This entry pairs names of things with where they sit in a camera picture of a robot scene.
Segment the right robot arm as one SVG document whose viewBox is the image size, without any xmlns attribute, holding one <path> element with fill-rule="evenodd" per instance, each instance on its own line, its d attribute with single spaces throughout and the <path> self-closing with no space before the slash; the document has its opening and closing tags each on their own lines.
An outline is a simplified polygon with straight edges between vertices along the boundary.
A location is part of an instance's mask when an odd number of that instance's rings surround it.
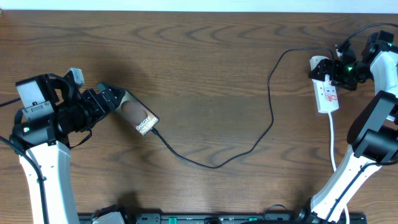
<svg viewBox="0 0 398 224">
<path fill-rule="evenodd" d="M 397 163 L 397 130 L 385 121 L 397 122 L 397 46 L 393 34 L 372 33 L 357 60 L 346 39 L 336 46 L 337 58 L 310 59 L 312 79 L 320 113 L 337 110 L 336 89 L 355 91 L 358 84 L 374 82 L 375 96 L 352 123 L 348 148 L 341 164 L 324 188 L 301 209 L 302 223 L 338 223 L 347 203 L 364 181 L 383 166 Z"/>
</svg>

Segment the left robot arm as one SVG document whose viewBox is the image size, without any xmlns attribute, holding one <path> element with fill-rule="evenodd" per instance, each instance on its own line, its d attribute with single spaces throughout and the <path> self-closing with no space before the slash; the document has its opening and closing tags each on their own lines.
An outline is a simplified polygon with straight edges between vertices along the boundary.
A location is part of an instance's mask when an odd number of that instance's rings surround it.
<svg viewBox="0 0 398 224">
<path fill-rule="evenodd" d="M 80 91 L 72 72 L 49 73 L 16 83 L 24 105 L 15 116 L 9 145 L 27 177 L 34 223 L 79 223 L 70 177 L 72 132 L 91 133 L 114 111 L 125 90 L 101 82 Z"/>
</svg>

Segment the bronze Galaxy smartphone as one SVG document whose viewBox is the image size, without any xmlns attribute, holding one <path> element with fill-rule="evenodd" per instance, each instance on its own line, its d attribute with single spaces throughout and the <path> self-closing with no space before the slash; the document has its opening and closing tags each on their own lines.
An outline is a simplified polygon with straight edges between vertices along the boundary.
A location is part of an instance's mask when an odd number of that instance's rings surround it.
<svg viewBox="0 0 398 224">
<path fill-rule="evenodd" d="M 159 122 L 159 117 L 127 90 L 116 112 L 141 136 L 145 136 Z"/>
</svg>

